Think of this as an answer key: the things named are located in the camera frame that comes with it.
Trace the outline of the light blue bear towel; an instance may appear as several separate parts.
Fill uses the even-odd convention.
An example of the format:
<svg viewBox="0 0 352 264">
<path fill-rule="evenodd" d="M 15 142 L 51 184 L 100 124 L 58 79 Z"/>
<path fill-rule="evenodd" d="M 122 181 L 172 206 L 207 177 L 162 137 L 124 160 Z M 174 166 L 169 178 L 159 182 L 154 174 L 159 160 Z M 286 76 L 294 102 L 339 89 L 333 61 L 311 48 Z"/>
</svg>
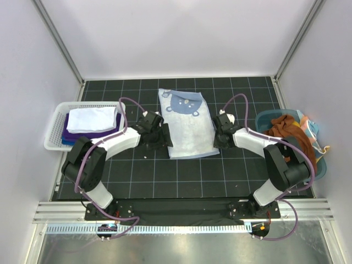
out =
<svg viewBox="0 0 352 264">
<path fill-rule="evenodd" d="M 213 146 L 215 129 L 200 92 L 158 90 L 161 115 L 169 126 L 172 160 L 189 160 L 219 154 Z"/>
</svg>

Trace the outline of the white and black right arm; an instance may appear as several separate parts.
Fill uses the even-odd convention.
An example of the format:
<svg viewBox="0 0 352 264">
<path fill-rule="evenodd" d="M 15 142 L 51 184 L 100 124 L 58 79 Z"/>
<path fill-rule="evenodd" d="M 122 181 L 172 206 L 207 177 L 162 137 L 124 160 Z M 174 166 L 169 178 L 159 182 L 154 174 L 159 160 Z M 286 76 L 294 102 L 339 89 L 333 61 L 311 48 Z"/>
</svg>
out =
<svg viewBox="0 0 352 264">
<path fill-rule="evenodd" d="M 248 212 L 260 218 L 267 205 L 286 195 L 304 180 L 314 178 L 314 167 L 293 136 L 272 137 L 235 124 L 234 117 L 221 111 L 212 118 L 215 126 L 214 147 L 240 148 L 265 159 L 268 180 L 249 197 Z"/>
</svg>

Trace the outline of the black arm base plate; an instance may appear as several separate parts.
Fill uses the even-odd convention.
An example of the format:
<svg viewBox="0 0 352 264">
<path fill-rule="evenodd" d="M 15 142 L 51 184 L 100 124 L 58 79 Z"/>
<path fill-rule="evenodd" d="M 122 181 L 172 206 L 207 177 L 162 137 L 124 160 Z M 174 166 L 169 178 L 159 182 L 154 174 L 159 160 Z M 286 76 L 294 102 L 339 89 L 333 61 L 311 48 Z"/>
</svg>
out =
<svg viewBox="0 0 352 264">
<path fill-rule="evenodd" d="M 260 221 L 268 225 L 281 217 L 277 202 L 258 207 L 244 197 L 114 199 L 104 211 L 127 218 L 124 227 L 132 225 L 136 216 L 138 227 L 221 227 Z"/>
</svg>

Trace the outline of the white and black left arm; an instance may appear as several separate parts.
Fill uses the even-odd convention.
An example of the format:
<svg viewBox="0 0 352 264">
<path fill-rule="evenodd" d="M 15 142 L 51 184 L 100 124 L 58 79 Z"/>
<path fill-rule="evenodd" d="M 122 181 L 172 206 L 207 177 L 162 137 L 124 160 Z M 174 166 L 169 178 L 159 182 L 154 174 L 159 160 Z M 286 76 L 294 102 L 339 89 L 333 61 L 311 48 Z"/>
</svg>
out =
<svg viewBox="0 0 352 264">
<path fill-rule="evenodd" d="M 68 152 L 62 174 L 69 179 L 76 193 L 97 205 L 97 214 L 104 220 L 116 215 L 113 195 L 102 183 L 105 162 L 127 150 L 145 146 L 147 150 L 173 147 L 169 124 L 155 112 L 145 112 L 133 126 L 111 135 L 88 139 L 80 137 Z"/>
</svg>

